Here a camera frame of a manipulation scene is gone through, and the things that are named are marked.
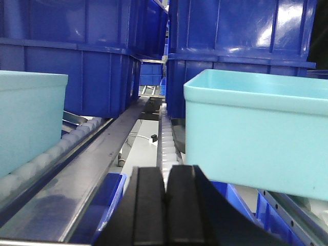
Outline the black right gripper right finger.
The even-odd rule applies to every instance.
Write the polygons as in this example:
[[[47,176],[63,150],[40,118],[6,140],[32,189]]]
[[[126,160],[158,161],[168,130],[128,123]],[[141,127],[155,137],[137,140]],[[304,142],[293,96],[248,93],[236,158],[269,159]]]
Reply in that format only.
[[[167,183],[168,245],[285,245],[235,209],[198,166],[173,166]]]

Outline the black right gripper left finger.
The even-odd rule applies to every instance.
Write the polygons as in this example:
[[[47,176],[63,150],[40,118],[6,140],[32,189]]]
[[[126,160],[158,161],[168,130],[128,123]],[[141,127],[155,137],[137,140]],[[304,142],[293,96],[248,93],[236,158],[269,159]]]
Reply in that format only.
[[[134,167],[126,191],[94,245],[165,245],[165,189],[158,167]]]

